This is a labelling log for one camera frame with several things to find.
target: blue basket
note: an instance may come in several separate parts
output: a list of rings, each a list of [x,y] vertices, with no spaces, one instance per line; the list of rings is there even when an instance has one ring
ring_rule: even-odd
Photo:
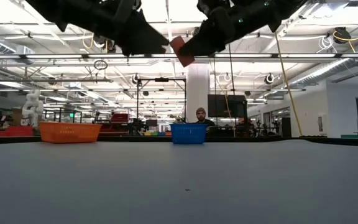
[[[207,124],[171,124],[174,144],[204,144]]]

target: man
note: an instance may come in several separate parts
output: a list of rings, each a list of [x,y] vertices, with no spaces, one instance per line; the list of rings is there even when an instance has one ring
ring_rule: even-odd
[[[213,121],[205,119],[206,114],[204,108],[198,108],[196,111],[196,115],[198,119],[196,124],[207,124],[208,127],[215,126],[215,123]]]

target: table surface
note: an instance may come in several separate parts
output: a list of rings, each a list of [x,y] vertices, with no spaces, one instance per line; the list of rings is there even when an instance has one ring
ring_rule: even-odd
[[[3,223],[358,223],[358,147],[0,144]]]

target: white pillar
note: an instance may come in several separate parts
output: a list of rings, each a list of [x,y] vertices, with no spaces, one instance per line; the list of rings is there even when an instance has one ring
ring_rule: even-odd
[[[196,110],[205,109],[208,116],[209,66],[208,64],[189,65],[186,81],[186,121],[197,121]]]

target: white humanoid robot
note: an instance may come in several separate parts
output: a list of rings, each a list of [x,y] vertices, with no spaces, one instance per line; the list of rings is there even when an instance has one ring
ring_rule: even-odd
[[[38,116],[44,111],[44,104],[39,100],[40,90],[31,90],[25,97],[27,99],[23,106],[21,126],[38,126]]]

